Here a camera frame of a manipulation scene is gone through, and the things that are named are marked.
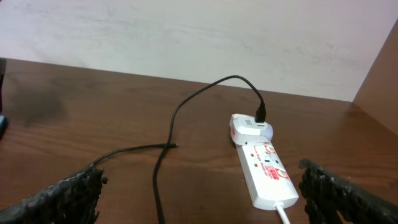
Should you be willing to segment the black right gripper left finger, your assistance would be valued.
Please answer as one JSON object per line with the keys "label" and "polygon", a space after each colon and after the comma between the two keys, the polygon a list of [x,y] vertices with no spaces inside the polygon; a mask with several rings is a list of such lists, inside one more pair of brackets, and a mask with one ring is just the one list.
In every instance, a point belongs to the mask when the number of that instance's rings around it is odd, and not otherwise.
{"label": "black right gripper left finger", "polygon": [[108,182],[104,170],[89,166],[1,210],[2,224],[95,223],[101,189]]}

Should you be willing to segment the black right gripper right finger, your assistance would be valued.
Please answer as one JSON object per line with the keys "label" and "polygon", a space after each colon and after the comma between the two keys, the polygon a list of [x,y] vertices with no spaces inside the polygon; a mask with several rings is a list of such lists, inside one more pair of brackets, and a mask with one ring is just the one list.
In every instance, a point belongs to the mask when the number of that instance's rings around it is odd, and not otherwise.
{"label": "black right gripper right finger", "polygon": [[397,206],[324,169],[309,159],[300,160],[304,170],[299,189],[306,200],[310,223],[397,224]]}

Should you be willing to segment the blue Galaxy smartphone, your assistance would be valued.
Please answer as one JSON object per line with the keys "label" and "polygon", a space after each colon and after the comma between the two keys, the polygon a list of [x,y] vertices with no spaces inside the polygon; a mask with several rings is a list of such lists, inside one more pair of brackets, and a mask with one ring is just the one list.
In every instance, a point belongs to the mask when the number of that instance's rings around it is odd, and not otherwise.
{"label": "blue Galaxy smartphone", "polygon": [[0,139],[4,136],[8,125],[9,120],[4,115],[0,115]]}

